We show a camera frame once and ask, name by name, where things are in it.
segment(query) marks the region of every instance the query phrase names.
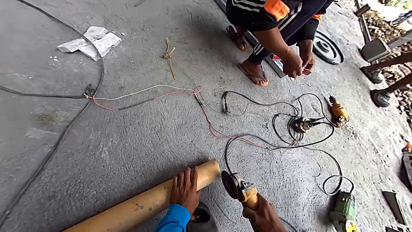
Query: orange stripe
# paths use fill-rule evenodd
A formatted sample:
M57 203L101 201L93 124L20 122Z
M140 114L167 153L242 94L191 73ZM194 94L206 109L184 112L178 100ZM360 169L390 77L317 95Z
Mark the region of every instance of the orange stripe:
M316 14L316 15L312 16L313 19L317 19L319 21L322 19L322 17L323 17L323 14Z
M273 15L276 18L276 21L283 19L290 12L289 7L281 0L267 0L263 5L263 8L269 14Z

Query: grinder handle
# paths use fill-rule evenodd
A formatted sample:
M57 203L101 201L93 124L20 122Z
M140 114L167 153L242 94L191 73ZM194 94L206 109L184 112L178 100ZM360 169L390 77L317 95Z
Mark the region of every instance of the grinder handle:
M244 207L248 207L253 211L257 211L259 209L258 190L255 187L243 193L243 197L244 201L242 204Z

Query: sandal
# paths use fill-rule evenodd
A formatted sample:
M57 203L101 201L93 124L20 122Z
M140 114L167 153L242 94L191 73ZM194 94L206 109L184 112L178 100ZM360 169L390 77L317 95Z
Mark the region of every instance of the sandal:
M234 28L231 25L226 27L226 31L229 34L229 38L233 41L233 43L236 45L237 48L239 48L243 52L246 52L248 50L249 47L244 38L242 38L243 47L241 47L240 44L236 43L236 40L239 40L239 39L237 38L237 32L235 32Z
M373 103L375 103L375 105L379 107L388 107L391 104L389 102L391 95L388 92L384 92L382 90L371 90L370 98L372 99Z
M377 70L377 71L367 71L366 70L366 66L361 67L360 70L363 72L363 74L374 84L380 84L382 83L384 80L382 79L382 77L380 76L381 71Z
M265 72L263 71L262 65L260 65L260 67L262 68L262 72L259 73L258 75L256 75L256 74L249 74L249 73L243 68L242 64L239 64L240 70L242 70L242 72L245 73L246 76L248 76L249 79L250 79L251 81L253 81L253 83L255 83L256 85L265 87L265 86L267 86L267 85L269 84L269 80L266 78L266 74L265 74ZM253 78L263 79L265 82L264 82L263 84L257 84L257 83L253 80Z

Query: concrete chunk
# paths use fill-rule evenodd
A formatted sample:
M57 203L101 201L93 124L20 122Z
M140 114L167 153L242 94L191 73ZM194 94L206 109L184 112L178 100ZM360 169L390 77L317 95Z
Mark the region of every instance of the concrete chunk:
M97 50L99 51L100 55L104 57L110 50L110 47L117 46L122 39L117 37L113 33L106 34L100 40L96 40L93 42L94 46L96 46ZM98 61L99 57L91 45L84 46L80 48L80 51L85 54L86 56L90 57L94 61Z
M91 42L93 42L105 36L107 32L108 30L104 27L91 26L83 35ZM81 47L86 46L87 44L88 43L84 39L79 38L64 44L60 44L59 46L57 46L57 49L59 49L61 52L74 52L76 50L79 50Z

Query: yellow rope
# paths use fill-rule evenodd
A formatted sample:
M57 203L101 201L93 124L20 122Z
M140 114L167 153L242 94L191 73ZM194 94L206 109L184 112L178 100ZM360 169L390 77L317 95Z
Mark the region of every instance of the yellow rope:
M169 38L166 38L166 53L164 54L164 58L169 60L170 64L170 71L172 72L173 79L176 79L175 72L173 71L173 66L172 66L172 53L176 48L173 47L172 51L169 53Z

